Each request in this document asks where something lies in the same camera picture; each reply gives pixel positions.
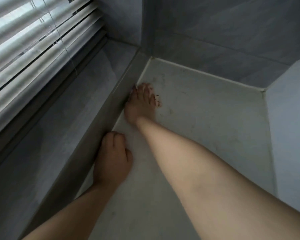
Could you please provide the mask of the thin clear blind wand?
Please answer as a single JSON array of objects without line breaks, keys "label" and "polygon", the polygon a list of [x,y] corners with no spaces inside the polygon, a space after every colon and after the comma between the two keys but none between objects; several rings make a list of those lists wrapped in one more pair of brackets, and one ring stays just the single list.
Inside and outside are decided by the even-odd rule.
[{"label": "thin clear blind wand", "polygon": [[61,0],[56,7],[48,7],[48,3],[56,0],[42,0],[48,10],[48,20],[52,22],[49,26],[49,31],[44,42],[51,41],[51,44],[45,48],[40,56],[40,71],[43,72],[52,65],[57,58],[62,54],[66,54],[68,60],[68,49],[66,46],[65,37],[75,25],[76,21],[71,19],[77,14],[77,10],[81,5],[77,5],[76,0]]}]

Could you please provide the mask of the white bathtub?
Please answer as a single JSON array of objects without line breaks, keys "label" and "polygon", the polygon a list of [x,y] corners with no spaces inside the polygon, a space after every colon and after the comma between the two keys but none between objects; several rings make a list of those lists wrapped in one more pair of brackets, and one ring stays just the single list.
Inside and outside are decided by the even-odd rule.
[{"label": "white bathtub", "polygon": [[[268,112],[260,89],[154,59],[140,84],[150,84],[155,120],[204,146],[275,196]],[[200,240],[147,141],[124,112],[123,133],[133,166],[97,220],[88,240]]]}]

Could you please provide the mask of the person's left forearm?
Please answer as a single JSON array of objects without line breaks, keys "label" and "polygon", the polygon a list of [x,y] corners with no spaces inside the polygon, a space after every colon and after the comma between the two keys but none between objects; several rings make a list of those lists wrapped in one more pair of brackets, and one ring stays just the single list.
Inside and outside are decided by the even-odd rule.
[{"label": "person's left forearm", "polygon": [[93,184],[80,197],[22,240],[87,240],[119,184]]}]

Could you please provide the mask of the person's bare leg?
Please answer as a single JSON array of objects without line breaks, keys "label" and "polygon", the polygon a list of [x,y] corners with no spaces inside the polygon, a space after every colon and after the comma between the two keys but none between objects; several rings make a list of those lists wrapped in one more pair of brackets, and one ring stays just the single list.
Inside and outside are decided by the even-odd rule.
[{"label": "person's bare leg", "polygon": [[202,240],[300,240],[300,212],[206,147],[156,122],[148,83],[132,88],[126,120],[147,141]]}]

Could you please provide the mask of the grey window frame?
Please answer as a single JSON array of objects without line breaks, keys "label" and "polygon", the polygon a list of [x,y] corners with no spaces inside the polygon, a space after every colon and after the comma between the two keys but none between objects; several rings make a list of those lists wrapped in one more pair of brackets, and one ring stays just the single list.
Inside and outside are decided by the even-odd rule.
[{"label": "grey window frame", "polygon": [[23,140],[32,127],[46,113],[52,104],[68,88],[72,81],[86,68],[108,41],[105,30],[95,34],[74,55],[55,72],[60,62],[47,72],[50,80],[29,100],[14,118],[0,131],[0,166],[8,155]]}]

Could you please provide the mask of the white slatted window blind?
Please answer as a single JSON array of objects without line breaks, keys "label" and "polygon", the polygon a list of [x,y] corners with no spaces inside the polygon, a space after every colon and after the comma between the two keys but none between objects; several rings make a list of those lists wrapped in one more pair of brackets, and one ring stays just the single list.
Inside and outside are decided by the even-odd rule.
[{"label": "white slatted window blind", "polygon": [[[71,59],[71,45],[85,35],[89,39],[104,26],[97,0],[76,1],[81,5],[71,19],[76,23],[65,36]],[[38,61],[51,44],[43,41],[52,24],[48,19],[42,0],[0,0],[0,131],[50,80],[42,76],[51,65],[41,72]],[[65,63],[71,60],[66,54],[58,58],[63,56]]]}]

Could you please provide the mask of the person's left hand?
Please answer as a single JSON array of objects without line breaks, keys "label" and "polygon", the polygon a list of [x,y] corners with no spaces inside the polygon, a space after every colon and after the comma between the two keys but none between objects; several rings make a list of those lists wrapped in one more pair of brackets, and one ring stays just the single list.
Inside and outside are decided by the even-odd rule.
[{"label": "person's left hand", "polygon": [[126,140],[122,133],[107,133],[101,142],[93,170],[93,186],[118,188],[130,172],[124,171]]}]

